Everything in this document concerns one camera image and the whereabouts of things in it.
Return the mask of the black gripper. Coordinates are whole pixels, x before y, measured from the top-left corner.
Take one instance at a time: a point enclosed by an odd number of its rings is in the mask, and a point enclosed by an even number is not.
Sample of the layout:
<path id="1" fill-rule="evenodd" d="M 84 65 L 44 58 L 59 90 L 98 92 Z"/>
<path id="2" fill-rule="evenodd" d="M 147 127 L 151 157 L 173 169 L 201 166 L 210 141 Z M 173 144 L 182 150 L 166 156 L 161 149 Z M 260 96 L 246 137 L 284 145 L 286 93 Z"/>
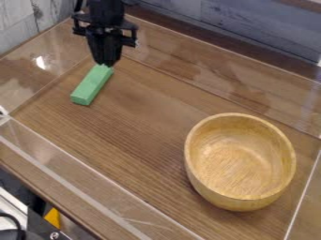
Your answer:
<path id="1" fill-rule="evenodd" d="M 74 20 L 72 33 L 84 36 L 88 29 L 95 34 L 116 34 L 108 37 L 107 66 L 112 67 L 122 56 L 123 45 L 135 48 L 138 46 L 138 25 L 123 19 L 118 25 L 94 24 L 88 13 L 75 13 L 71 15 Z M 103 65 L 104 61 L 104 39 L 100 36 L 87 34 L 87 41 L 94 61 Z"/>

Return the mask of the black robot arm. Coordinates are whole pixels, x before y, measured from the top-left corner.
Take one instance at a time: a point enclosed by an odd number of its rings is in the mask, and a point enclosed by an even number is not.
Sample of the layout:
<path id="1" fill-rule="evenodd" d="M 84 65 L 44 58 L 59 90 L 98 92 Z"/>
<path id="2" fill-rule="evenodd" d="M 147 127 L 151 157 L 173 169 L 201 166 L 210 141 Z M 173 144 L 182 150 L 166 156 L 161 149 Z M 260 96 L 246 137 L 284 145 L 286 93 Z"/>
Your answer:
<path id="1" fill-rule="evenodd" d="M 87 39 L 95 63 L 112 67 L 121 60 L 123 47 L 137 47 L 138 25 L 126 20 L 122 0 L 87 0 L 87 12 L 82 11 L 82 5 L 83 0 L 76 0 L 72 33 Z"/>

